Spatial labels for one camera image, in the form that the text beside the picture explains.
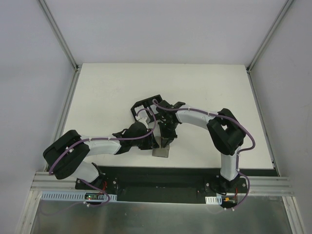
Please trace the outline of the black plastic card tray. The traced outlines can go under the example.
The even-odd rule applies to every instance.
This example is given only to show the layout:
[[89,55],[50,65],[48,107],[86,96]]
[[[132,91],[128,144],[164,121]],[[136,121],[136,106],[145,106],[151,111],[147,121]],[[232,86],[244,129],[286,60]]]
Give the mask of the black plastic card tray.
[[155,95],[155,96],[137,101],[131,107],[130,110],[135,120],[138,120],[138,117],[137,117],[138,111],[144,108],[152,111],[156,117],[156,120],[160,120],[160,113],[156,110],[156,106],[153,104],[153,99],[155,99],[158,103],[161,103],[163,101],[161,95]]

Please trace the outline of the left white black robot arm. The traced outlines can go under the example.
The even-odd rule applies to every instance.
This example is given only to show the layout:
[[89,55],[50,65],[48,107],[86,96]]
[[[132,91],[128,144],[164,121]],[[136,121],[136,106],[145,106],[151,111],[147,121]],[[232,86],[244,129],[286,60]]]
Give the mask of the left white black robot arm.
[[83,160],[94,155],[124,154],[133,147],[140,150],[159,147],[153,130],[140,121],[106,137],[86,137],[70,130],[45,149],[43,157],[50,167],[49,174],[57,179],[82,178],[91,189],[97,190],[102,186],[103,178],[94,164]]

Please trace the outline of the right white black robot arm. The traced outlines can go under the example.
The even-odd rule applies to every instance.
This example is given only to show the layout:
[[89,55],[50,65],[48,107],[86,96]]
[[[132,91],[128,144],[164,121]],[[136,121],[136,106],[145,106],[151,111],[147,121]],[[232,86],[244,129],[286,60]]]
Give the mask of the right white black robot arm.
[[216,149],[221,153],[221,169],[218,186],[224,192],[231,192],[237,186],[240,175],[237,172],[238,150],[243,144],[246,133],[238,126],[232,112],[226,108],[217,113],[209,113],[190,107],[184,102],[175,105],[163,100],[152,103],[160,114],[161,147],[165,148],[177,138],[176,128],[187,123],[209,131]]

